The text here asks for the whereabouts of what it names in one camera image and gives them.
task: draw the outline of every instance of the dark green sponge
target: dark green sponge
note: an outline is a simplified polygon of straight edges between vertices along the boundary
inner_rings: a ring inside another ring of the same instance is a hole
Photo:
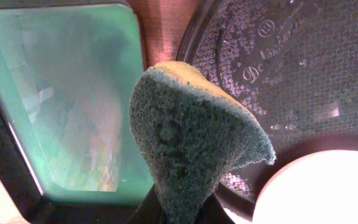
[[[183,62],[144,73],[132,94],[130,119],[168,223],[194,223],[234,166],[275,160],[254,116]]]

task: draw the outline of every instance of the wooden table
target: wooden table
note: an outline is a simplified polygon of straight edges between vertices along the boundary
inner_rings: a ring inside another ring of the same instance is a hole
[[[148,65],[174,60],[201,0],[127,0],[142,19]],[[0,182],[0,223],[27,223]]]

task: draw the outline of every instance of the black plate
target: black plate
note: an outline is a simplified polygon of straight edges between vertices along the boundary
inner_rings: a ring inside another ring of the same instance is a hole
[[[358,1],[205,1],[177,60],[248,108],[277,152],[274,166],[233,170],[219,186],[218,198],[243,217],[289,162],[358,150]]]

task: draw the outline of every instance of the white round object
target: white round object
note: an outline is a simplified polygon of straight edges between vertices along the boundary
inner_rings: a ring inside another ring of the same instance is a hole
[[[319,152],[282,168],[259,195],[252,223],[358,224],[358,152]]]

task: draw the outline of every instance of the folded sponge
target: folded sponge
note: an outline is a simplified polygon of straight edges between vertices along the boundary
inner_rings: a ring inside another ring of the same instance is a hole
[[[275,160],[251,112],[183,62],[144,73],[132,94],[130,119],[167,223],[194,223],[234,166]]]

